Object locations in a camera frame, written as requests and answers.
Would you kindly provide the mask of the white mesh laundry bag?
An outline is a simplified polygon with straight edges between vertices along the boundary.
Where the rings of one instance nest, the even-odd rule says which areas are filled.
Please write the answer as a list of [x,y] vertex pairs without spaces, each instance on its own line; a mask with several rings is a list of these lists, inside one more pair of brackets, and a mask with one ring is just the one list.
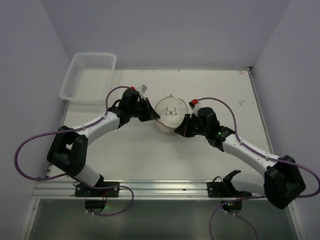
[[170,94],[159,100],[155,112],[160,116],[155,121],[156,127],[163,133],[172,134],[189,113],[189,108],[183,99]]

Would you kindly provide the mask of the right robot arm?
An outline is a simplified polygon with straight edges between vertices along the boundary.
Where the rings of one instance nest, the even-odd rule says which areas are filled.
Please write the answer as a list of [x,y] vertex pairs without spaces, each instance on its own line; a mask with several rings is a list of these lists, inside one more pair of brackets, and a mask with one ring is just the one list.
[[305,189],[306,184],[295,160],[286,155],[280,158],[237,138],[236,132],[220,125],[216,113],[210,107],[202,107],[197,114],[185,114],[182,123],[174,130],[182,137],[203,136],[209,145],[230,154],[253,169],[264,179],[263,195],[279,209],[284,209]]

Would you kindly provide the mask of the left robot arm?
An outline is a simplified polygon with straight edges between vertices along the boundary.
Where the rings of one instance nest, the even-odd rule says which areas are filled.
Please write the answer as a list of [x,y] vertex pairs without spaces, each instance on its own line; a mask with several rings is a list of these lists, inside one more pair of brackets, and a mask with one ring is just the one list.
[[128,88],[121,99],[107,107],[100,117],[78,128],[60,127],[48,151],[48,162],[87,187],[101,188],[104,177],[86,163],[88,146],[121,128],[131,118],[147,122],[159,120],[160,116],[147,97],[143,98],[139,91]]

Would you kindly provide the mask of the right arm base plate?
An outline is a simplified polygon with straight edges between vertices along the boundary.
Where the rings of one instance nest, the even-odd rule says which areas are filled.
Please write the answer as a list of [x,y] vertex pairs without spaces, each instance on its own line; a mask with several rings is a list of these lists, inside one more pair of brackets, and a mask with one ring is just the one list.
[[252,197],[248,191],[239,191],[229,182],[210,181],[206,183],[209,198],[247,198]]

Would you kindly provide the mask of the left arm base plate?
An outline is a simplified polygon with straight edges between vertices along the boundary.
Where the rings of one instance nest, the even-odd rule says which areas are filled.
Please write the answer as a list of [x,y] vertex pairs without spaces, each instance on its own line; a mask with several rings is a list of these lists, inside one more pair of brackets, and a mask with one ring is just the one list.
[[95,189],[78,183],[75,186],[74,196],[82,198],[117,198],[120,191],[119,185],[120,183],[117,181],[104,181],[99,183],[98,189]]

